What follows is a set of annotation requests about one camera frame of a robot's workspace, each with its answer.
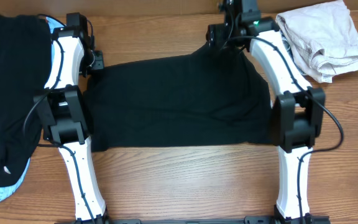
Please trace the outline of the black t-shirt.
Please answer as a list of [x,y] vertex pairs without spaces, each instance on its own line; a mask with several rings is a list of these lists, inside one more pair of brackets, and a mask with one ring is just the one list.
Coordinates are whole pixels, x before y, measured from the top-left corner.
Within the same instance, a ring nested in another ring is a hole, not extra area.
[[269,144],[267,82],[238,49],[123,63],[92,74],[94,152],[111,147]]

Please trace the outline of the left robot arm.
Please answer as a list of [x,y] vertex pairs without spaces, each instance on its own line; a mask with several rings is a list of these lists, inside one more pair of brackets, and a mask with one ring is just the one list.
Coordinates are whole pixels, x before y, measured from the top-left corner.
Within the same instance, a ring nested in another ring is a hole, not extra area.
[[91,115],[78,86],[95,57],[86,27],[65,26],[52,33],[54,56],[44,92],[34,108],[44,139],[57,147],[65,161],[75,200],[75,223],[109,223],[91,155]]

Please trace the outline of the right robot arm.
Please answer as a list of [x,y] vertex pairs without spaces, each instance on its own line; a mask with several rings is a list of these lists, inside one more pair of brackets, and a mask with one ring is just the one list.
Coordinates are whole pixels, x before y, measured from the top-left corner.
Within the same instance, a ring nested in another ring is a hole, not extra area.
[[278,198],[272,216],[248,216],[245,223],[329,223],[329,217],[310,213],[307,199],[308,166],[328,112],[324,91],[299,73],[278,24],[261,16],[256,1],[223,1],[219,11],[224,22],[208,27],[208,44],[248,51],[262,66],[275,95],[269,131],[279,158]]

